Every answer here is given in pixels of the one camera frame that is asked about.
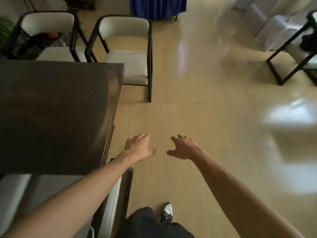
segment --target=black chair frame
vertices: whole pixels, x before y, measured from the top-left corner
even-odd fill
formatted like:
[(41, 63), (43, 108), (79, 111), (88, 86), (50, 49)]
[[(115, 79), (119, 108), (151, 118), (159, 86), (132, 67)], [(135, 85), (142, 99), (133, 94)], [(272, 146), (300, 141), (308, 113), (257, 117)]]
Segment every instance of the black chair frame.
[[(73, 24), (72, 36), (71, 36), (71, 40), (70, 40), (70, 44), (69, 44), (69, 51), (72, 54), (74, 60), (76, 62), (80, 62), (79, 57), (76, 53), (76, 43), (77, 43), (78, 34), (81, 37), (81, 39), (83, 40), (86, 47), (88, 45), (88, 41), (87, 41), (83, 31), (81, 30), (80, 22), (79, 22), (79, 19), (77, 17), (77, 14), (74, 12), (69, 12), (69, 11), (35, 11), (35, 12), (27, 12), (24, 15), (22, 15), (19, 18), (17, 24), (15, 25), (15, 27), (12, 31), (12, 34), (5, 45), (4, 52), (7, 56), (7, 58), (8, 59), (18, 59), (19, 55), (21, 55), (21, 53), (26, 50), (27, 46), (30, 43), (37, 45), (42, 51), (45, 49), (39, 43), (37, 43), (31, 36), (29, 36), (21, 27), (22, 21), (25, 18), (25, 16), (32, 14), (32, 13), (44, 13), (44, 12), (70, 13), (71, 15), (74, 16), (74, 24)], [(28, 41), (27, 41), (27, 43), (25, 43), (24, 47), (22, 47), (22, 49), (18, 51), (18, 54), (14, 55), (12, 51), (14, 50), (16, 42), (18, 41), (21, 33), (23, 33), (24, 35), (26, 35), (28, 37)], [(91, 53), (91, 56), (92, 56), (93, 60), (97, 61), (97, 59), (93, 53)]]
[(294, 74), (296, 72), (298, 72), (299, 70), (303, 70), (309, 77), (310, 79), (315, 83), (315, 85), (317, 85), (316, 83), (316, 78), (315, 76), (313, 76), (310, 71), (311, 70), (317, 70), (317, 69), (306, 69), (303, 68), (308, 62), (309, 60), (311, 60), (316, 54), (317, 54), (317, 50), (310, 52), (309, 55), (301, 62), (298, 64), (298, 66), (291, 71), (284, 79), (281, 78), (281, 76), (279, 75), (279, 73), (276, 71), (274, 65), (272, 64), (271, 60), (277, 55), (279, 54), (281, 51), (284, 51), (286, 49), (286, 47), (292, 42), (294, 41), (301, 33), (303, 33), (304, 31), (306, 31), (307, 29), (313, 27), (315, 30), (317, 30), (317, 24), (315, 23), (312, 14), (316, 12), (315, 11), (311, 11), (308, 13), (307, 15), (307, 23), (298, 31), (296, 32), (290, 39), (288, 39), (279, 49), (277, 49), (267, 60), (267, 64), (269, 66), (269, 68), (271, 69), (273, 75), (275, 76), (275, 79), (277, 81), (277, 83), (282, 86), (283, 84), (285, 84), (291, 77), (294, 76)]
[[(103, 45), (103, 47), (105, 48), (106, 53), (109, 53), (109, 48), (108, 45), (106, 43), (106, 41), (104, 39), (102, 39), (101, 34), (99, 32), (99, 26), (101, 23), (101, 20), (103, 20), (105, 17), (112, 17), (112, 16), (116, 16), (116, 17), (133, 17), (133, 16), (129, 16), (129, 15), (105, 15), (102, 16), (101, 18), (99, 18), (97, 20), (97, 23), (93, 29), (93, 32), (90, 36), (90, 39), (88, 41), (88, 45), (87, 48), (85, 50), (85, 56), (88, 62), (93, 62), (95, 61), (94, 59), (92, 59), (92, 48), (93, 45), (96, 41), (97, 36), (99, 36), (101, 43)], [(148, 87), (148, 101), (149, 103), (151, 103), (152, 101), (152, 78), (153, 78), (153, 47), (152, 47), (152, 21), (149, 19), (145, 19), (147, 20), (147, 22), (149, 23), (149, 30), (148, 30), (148, 42), (147, 42), (147, 85), (140, 85), (140, 84), (126, 84), (126, 85), (134, 85), (134, 86), (147, 86)]]

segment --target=foot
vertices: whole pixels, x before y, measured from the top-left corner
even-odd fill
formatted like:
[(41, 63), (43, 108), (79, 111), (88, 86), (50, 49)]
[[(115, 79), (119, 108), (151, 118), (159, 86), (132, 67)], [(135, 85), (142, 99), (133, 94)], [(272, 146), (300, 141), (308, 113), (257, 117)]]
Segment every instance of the foot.
[(161, 213), (160, 222), (164, 220), (168, 220), (169, 222), (172, 222), (173, 215), (174, 215), (174, 205), (172, 202), (167, 202)]

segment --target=dark wooden table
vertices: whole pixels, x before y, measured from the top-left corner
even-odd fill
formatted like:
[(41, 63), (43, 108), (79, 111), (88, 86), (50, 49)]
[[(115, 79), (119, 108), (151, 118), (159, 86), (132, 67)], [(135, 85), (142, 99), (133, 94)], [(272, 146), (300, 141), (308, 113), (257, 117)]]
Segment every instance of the dark wooden table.
[(85, 175), (106, 159), (123, 64), (0, 60), (0, 173)]

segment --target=left arm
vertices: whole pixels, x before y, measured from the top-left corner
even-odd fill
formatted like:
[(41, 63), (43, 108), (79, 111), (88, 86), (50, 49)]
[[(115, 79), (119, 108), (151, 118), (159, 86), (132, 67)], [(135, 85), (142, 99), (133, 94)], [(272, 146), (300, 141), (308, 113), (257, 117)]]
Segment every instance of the left arm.
[(2, 238), (73, 237), (93, 216), (114, 184), (134, 163), (151, 157), (150, 135), (128, 139), (113, 161), (61, 190), (14, 224)]

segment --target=blue cloth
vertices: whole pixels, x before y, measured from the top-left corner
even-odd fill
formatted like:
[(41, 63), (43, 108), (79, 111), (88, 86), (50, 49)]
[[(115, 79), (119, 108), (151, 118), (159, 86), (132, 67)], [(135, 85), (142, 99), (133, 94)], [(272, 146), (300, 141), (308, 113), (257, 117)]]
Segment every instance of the blue cloth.
[(166, 19), (186, 11), (187, 0), (130, 0), (132, 16)]

